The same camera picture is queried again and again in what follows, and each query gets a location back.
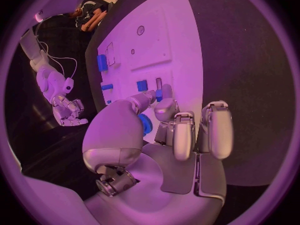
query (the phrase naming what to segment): dark background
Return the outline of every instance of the dark background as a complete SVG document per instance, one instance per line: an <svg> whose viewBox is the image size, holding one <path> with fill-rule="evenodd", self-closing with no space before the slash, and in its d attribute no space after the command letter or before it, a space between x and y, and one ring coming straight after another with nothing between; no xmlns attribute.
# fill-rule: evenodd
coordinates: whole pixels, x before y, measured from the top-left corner
<svg viewBox="0 0 300 225"><path fill-rule="evenodd" d="M24 0L9 0L9 2L5 0L1 0L1 26L5 25L6 22L9 21L11 16L15 13L15 11L19 8L19 6L22 4ZM273 6L277 6L276 3L273 2L273 0L269 0ZM282 8L282 19L290 20L290 30L293 37L293 41L296 45L299 43L299 28L300 28L300 15L299 15L299 0L275 0ZM35 224L31 218L27 215L27 213L23 210L21 205L16 201L14 195L8 188L8 186L5 183L5 180L1 177L1 201L4 206L2 206L2 210L0 212L1 214L1 221L3 224ZM296 216L298 215L298 210L296 204L299 201L299 192L298 188L300 187L300 179L299 177L295 181L293 187L283 200L283 202L280 204L280 206L277 208L276 211L272 214L271 217L269 217L263 224L266 225L272 225L272 224L284 224L286 223L286 218L289 219L296 219ZM246 196L246 188L245 192L243 192L242 189L239 190L239 196ZM242 207L235 207L235 209L243 211L247 209L248 205L244 204Z"/></svg>

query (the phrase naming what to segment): wire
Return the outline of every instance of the wire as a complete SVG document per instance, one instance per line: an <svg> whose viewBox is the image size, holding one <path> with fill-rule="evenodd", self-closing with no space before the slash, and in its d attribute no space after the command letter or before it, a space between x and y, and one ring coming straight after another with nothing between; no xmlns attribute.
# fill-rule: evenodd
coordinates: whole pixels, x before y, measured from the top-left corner
<svg viewBox="0 0 300 225"><path fill-rule="evenodd" d="M48 52L49 52L49 46L47 45L47 43L45 43L45 42L43 42L43 41L40 41L40 40L38 39L38 30L40 29L41 24L42 24L44 21L46 21L46 20L48 20L48 19L50 19L50 18L51 18L51 17L46 18L45 20L43 20L42 22L40 22L40 23L37 25L37 27L36 27L36 29L35 29L36 40L37 40L37 42L40 44L40 46L42 47L42 49L44 50L44 52L45 52L45 53L46 53L46 54L47 54L54 62L58 63L58 65L61 67L62 75L63 75L63 76L65 76L64 67L63 67L58 61L56 61L55 59L72 59L72 60L75 61L75 69L74 69L74 72L73 72L72 76L70 77L70 78L73 78L73 76L74 76L74 74L75 74L75 72L76 72L76 70L77 70L77 60L76 60L75 58L72 58L72 57L55 57L55 56L51 56L51 55L48 53Z"/></svg>

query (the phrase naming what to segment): gray surface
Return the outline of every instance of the gray surface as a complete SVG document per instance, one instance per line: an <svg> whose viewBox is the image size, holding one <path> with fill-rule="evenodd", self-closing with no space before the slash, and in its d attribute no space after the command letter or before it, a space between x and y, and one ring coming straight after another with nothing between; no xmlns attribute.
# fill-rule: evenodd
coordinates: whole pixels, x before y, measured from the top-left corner
<svg viewBox="0 0 300 225"><path fill-rule="evenodd" d="M186 161L178 161L172 147L149 143L142 148L142 153L153 158L159 165L163 182L160 189L174 194L188 194L193 186L196 154L192 153Z"/></svg>
<svg viewBox="0 0 300 225"><path fill-rule="evenodd" d="M205 194L226 196L226 179L220 160L210 154L200 156L200 190Z"/></svg>
<svg viewBox="0 0 300 225"><path fill-rule="evenodd" d="M104 101L97 47L144 1L118 0L88 46L86 65L98 111ZM286 155L295 116L286 54L271 26L248 0L189 1L202 49L203 105L224 100L232 113L233 152L223 161L227 183L270 184Z"/></svg>

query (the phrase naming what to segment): person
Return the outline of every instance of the person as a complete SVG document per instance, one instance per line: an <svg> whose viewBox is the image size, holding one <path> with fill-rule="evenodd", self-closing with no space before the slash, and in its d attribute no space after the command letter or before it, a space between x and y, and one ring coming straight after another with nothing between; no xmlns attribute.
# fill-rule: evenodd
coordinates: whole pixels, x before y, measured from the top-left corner
<svg viewBox="0 0 300 225"><path fill-rule="evenodd" d="M105 5L94 1L85 2L74 12L65 13L69 18L75 18L75 26L84 32L92 32L107 14Z"/></svg>

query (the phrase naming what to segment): dark shirt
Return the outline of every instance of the dark shirt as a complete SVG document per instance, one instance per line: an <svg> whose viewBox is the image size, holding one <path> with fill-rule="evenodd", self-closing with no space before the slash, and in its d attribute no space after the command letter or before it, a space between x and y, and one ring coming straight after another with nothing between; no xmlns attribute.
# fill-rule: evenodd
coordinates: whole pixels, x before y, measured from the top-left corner
<svg viewBox="0 0 300 225"><path fill-rule="evenodd" d="M92 17L93 17L93 12L96 9L101 9L103 5L98 2L94 1L87 1L85 2L81 9L82 9L82 14L81 16L78 16L75 20L75 26L76 28L79 28L81 30L82 25L86 24Z"/></svg>

